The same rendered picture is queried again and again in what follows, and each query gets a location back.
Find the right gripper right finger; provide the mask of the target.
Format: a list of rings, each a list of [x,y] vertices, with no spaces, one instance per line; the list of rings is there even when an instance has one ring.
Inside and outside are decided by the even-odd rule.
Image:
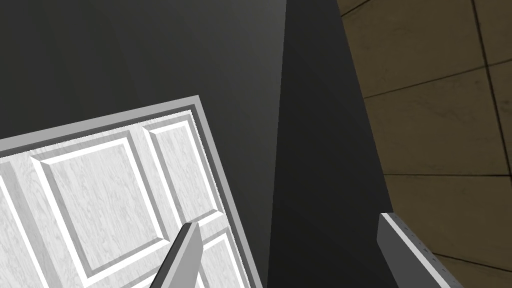
[[[396,213],[379,215],[376,240],[398,288],[464,288]]]

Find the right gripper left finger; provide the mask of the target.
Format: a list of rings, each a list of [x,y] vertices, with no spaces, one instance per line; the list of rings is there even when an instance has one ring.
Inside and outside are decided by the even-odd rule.
[[[184,223],[149,288],[195,288],[203,251],[199,224]]]

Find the white panelled door leaf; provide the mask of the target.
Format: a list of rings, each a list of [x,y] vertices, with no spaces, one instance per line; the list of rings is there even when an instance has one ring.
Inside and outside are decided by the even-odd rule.
[[[187,222],[192,288],[256,288],[192,109],[0,157],[0,288],[149,288]]]

